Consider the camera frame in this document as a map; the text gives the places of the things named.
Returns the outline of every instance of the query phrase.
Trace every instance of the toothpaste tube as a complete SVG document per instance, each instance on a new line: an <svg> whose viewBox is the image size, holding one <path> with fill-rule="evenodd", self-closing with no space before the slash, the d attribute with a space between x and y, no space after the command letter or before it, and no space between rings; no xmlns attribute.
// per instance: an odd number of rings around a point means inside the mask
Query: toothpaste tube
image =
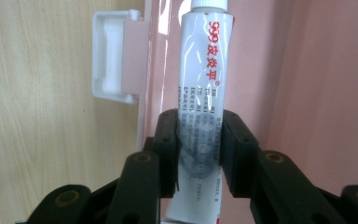
<svg viewBox="0 0 358 224"><path fill-rule="evenodd" d="M219 223L220 132L233 16L227 0L193 0L182 18L179 75L179 190L167 220Z"/></svg>

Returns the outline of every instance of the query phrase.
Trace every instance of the pink wall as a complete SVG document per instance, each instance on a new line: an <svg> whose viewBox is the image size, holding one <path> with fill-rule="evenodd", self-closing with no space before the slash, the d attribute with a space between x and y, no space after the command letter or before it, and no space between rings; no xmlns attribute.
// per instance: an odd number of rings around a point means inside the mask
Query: pink wall
<svg viewBox="0 0 358 224"><path fill-rule="evenodd" d="M181 4L154 1L148 136L158 114L176 107ZM339 194L358 184L358 1L229 0L228 7L236 23L226 109L316 186ZM221 216L222 223L253 222L249 200L234 200L227 189Z"/></svg>

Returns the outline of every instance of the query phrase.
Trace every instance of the tube cap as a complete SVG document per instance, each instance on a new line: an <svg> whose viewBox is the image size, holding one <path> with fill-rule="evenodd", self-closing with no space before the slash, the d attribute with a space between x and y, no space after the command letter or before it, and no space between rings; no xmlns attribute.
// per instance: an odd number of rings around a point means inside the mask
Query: tube cap
<svg viewBox="0 0 358 224"><path fill-rule="evenodd" d="M227 0L192 0L191 8L194 7L218 7L227 11Z"/></svg>

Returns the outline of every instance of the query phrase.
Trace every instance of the wood grain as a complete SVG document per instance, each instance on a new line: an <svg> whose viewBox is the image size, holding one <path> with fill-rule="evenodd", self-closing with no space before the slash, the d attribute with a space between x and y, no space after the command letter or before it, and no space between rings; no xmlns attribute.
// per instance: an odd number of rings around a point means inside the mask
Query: wood grain
<svg viewBox="0 0 358 224"><path fill-rule="evenodd" d="M0 1L0 223L53 189L117 178L136 147L137 105L91 94L91 17L141 0Z"/></svg>

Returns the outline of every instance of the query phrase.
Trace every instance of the white plastic holder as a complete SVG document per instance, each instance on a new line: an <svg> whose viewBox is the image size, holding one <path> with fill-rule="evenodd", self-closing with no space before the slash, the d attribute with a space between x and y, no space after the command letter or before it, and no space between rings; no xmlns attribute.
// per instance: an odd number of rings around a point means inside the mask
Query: white plastic holder
<svg viewBox="0 0 358 224"><path fill-rule="evenodd" d="M139 103L137 149L145 128L151 1L138 10L97 11L92 19L92 93L95 97Z"/></svg>

